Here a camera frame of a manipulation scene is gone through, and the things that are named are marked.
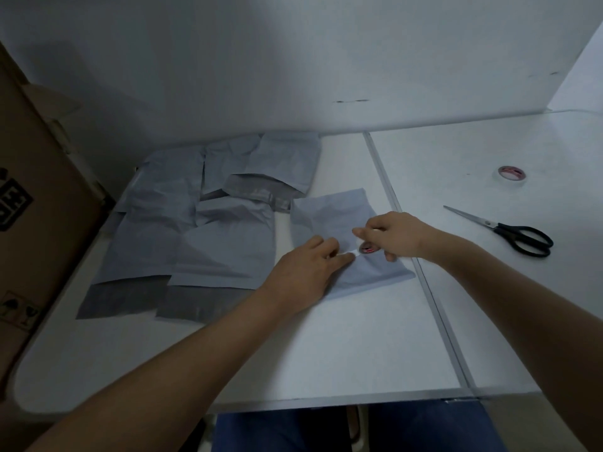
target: metal strip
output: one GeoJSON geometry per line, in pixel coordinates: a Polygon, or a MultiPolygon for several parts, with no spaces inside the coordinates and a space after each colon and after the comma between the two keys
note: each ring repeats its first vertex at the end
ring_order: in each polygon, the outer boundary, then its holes
{"type": "MultiPolygon", "coordinates": [[[[392,209],[398,212],[402,212],[402,207],[400,206],[400,202],[396,197],[396,192],[394,191],[394,188],[391,186],[391,183],[387,177],[385,167],[381,162],[379,152],[377,152],[377,148],[374,145],[371,134],[368,131],[364,131],[362,132],[362,134],[364,135],[364,139],[367,143],[367,148],[371,154],[371,158],[373,159],[375,168],[377,168],[377,173],[379,174],[379,178],[381,179],[381,184],[383,185],[385,194],[389,199],[389,204],[391,205],[392,209]]],[[[444,313],[443,307],[433,296],[433,293],[429,288],[429,284],[427,283],[425,274],[423,273],[423,268],[421,267],[418,258],[413,258],[412,264],[414,265],[419,282],[421,282],[421,287],[423,288],[423,291],[425,293],[427,303],[431,308],[433,318],[435,319],[438,329],[440,330],[442,341],[444,341],[444,346],[446,346],[446,350],[448,351],[448,356],[450,357],[450,361],[452,363],[452,366],[454,367],[456,376],[462,387],[466,387],[473,390],[475,388],[475,381],[471,376],[471,372],[469,371],[469,367],[467,366],[465,357],[463,357],[463,353],[461,352],[461,348],[458,345],[458,341],[456,340],[454,332],[452,331],[450,322],[448,321],[448,318],[444,313]]]]}

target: hand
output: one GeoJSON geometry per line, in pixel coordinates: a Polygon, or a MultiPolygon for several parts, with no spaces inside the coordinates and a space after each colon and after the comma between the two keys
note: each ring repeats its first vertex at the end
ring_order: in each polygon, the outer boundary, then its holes
{"type": "Polygon", "coordinates": [[[337,255],[339,242],[312,236],[304,245],[290,251],[276,264],[264,284],[263,291],[283,303],[295,314],[316,303],[324,295],[331,274],[354,260],[354,254],[337,255]]]}
{"type": "Polygon", "coordinates": [[[365,228],[354,228],[352,233],[379,246],[388,261],[395,261],[396,256],[425,258],[429,243],[443,232],[408,213],[392,211],[370,218],[365,228]]]}

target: right arm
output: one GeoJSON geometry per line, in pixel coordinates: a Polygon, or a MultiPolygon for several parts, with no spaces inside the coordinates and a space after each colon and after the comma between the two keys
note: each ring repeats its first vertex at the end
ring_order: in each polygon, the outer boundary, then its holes
{"type": "Polygon", "coordinates": [[[353,232],[383,248],[390,261],[420,257],[451,274],[509,341],[584,446],[603,448],[603,321],[478,245],[410,214],[376,216],[353,232]]]}

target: forearm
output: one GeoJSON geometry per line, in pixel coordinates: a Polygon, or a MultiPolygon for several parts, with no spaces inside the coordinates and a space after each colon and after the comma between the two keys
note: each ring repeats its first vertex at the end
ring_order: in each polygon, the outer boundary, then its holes
{"type": "Polygon", "coordinates": [[[226,383],[287,317],[258,290],[223,319],[94,395],[31,450],[177,450],[226,383]]]}
{"type": "Polygon", "coordinates": [[[438,233],[432,247],[425,258],[486,312],[584,445],[600,447],[601,320],[462,238],[438,233]]]}

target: scissors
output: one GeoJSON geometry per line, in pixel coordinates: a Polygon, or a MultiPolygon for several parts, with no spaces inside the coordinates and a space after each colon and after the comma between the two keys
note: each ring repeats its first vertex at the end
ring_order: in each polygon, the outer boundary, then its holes
{"type": "Polygon", "coordinates": [[[532,227],[513,227],[512,225],[505,225],[504,223],[494,223],[491,220],[472,216],[471,214],[464,213],[463,211],[459,211],[458,209],[450,208],[449,206],[444,206],[444,208],[448,209],[448,211],[452,211],[456,214],[459,214],[460,216],[463,216],[466,219],[472,220],[474,222],[479,223],[480,225],[490,228],[494,233],[502,236],[511,245],[513,249],[515,249],[521,254],[537,258],[545,258],[551,254],[553,240],[546,233],[543,233],[539,229],[532,227]],[[538,235],[544,241],[532,238],[526,233],[533,233],[535,235],[538,235]],[[536,250],[539,250],[540,252],[532,252],[530,250],[525,250],[523,247],[517,244],[518,242],[526,246],[530,246],[536,250]]]}

